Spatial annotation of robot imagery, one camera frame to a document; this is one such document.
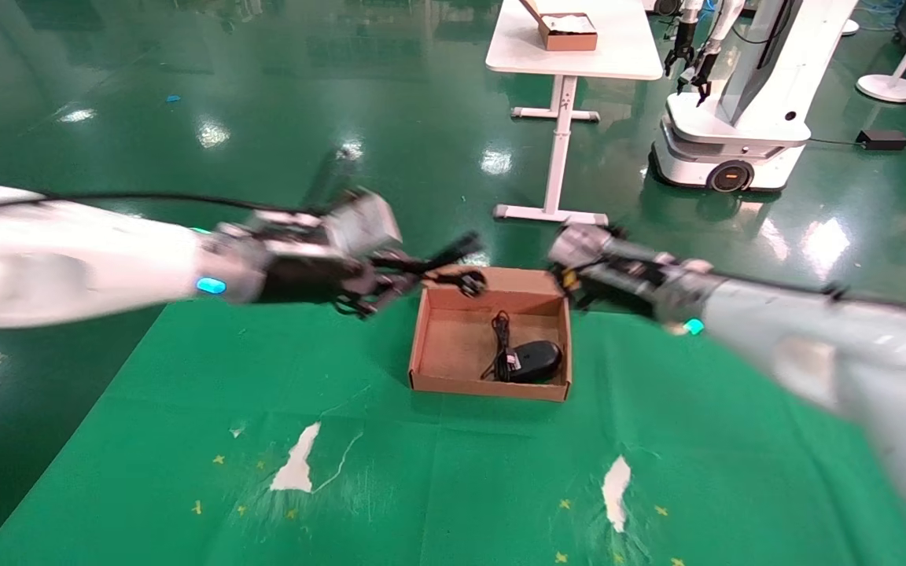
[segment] blue indicator light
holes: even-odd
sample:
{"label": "blue indicator light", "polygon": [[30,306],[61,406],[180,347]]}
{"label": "blue indicator light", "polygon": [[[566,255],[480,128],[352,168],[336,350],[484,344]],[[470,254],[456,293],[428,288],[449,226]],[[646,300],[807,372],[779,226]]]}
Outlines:
{"label": "blue indicator light", "polygon": [[194,286],[198,287],[198,291],[204,291],[211,295],[222,295],[226,292],[226,282],[212,277],[202,277],[202,279],[198,279],[198,283],[195,283]]}
{"label": "blue indicator light", "polygon": [[691,336],[697,336],[705,329],[705,323],[697,318],[692,318],[683,323],[683,329],[687,330]]}

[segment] white table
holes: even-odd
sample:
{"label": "white table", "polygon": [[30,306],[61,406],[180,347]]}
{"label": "white table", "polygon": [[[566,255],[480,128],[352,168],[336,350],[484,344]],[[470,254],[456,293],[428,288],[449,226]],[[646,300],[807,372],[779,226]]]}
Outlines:
{"label": "white table", "polygon": [[496,72],[528,72],[554,75],[550,108],[513,108],[514,117],[554,118],[551,169],[547,172],[547,194],[543,208],[499,204],[497,219],[535,219],[550,222],[607,223],[607,215],[562,211],[565,158],[573,119],[598,121],[597,112],[572,109],[579,76],[604,79],[655,80],[662,76],[659,53],[648,27],[640,0],[538,0],[542,13],[583,11],[596,28],[595,51],[546,51],[536,30],[536,21],[519,0],[503,0],[499,22],[485,64]]}

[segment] open cardboard box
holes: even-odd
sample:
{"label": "open cardboard box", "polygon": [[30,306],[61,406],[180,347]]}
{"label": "open cardboard box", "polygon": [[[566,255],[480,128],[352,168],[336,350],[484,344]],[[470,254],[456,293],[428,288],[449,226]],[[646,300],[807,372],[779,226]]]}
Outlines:
{"label": "open cardboard box", "polygon": [[536,7],[536,0],[519,0],[536,19],[536,26],[549,51],[594,51],[597,33],[585,12],[556,12],[544,14]]}
{"label": "open cardboard box", "polygon": [[[488,279],[488,291],[476,298],[463,296],[456,287],[425,283],[407,370],[411,389],[565,401],[572,386],[572,326],[568,300],[554,277],[546,271],[499,267],[481,268],[481,272]],[[549,382],[481,379],[497,350],[492,319],[499,311],[510,316],[514,347],[551,340],[562,349],[562,363]]]}

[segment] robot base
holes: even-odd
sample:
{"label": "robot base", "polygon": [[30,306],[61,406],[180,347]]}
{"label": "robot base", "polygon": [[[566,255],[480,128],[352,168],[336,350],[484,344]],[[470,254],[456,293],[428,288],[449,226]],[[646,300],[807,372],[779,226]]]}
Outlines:
{"label": "robot base", "polygon": [[[673,155],[666,145],[666,140],[661,136],[662,133],[657,134],[657,139],[652,142],[650,163],[658,178],[666,184],[687,187],[687,189],[715,189],[714,186],[711,186],[713,172],[720,166],[733,164],[732,160],[721,164],[705,164],[705,162],[680,159]],[[755,162],[755,164],[739,162],[751,169],[752,178],[743,190],[777,193],[777,191],[785,189],[792,166],[795,165],[795,161],[801,154],[802,147],[794,147],[784,150],[777,157],[767,161]]]}

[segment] table leg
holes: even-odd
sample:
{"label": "table leg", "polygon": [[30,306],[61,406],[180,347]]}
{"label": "table leg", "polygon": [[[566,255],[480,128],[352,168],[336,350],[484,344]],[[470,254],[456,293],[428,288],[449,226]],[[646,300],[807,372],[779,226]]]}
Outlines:
{"label": "table leg", "polygon": [[[551,86],[551,107],[550,108],[524,108],[521,106],[513,108],[513,118],[558,118],[558,108],[561,107],[562,83],[564,76],[555,75],[554,85]],[[572,119],[583,119],[589,122],[599,122],[599,112],[590,112],[587,110],[572,110]]]}
{"label": "table leg", "polygon": [[558,209],[558,203],[562,198],[562,182],[565,178],[565,158],[569,153],[569,137],[572,136],[572,106],[575,103],[575,94],[575,76],[564,76],[560,97],[558,97],[556,112],[558,125],[554,129],[554,144],[551,145],[551,168],[547,172],[547,192],[543,197],[543,208],[497,204],[494,211],[497,219],[607,224],[607,215]]}

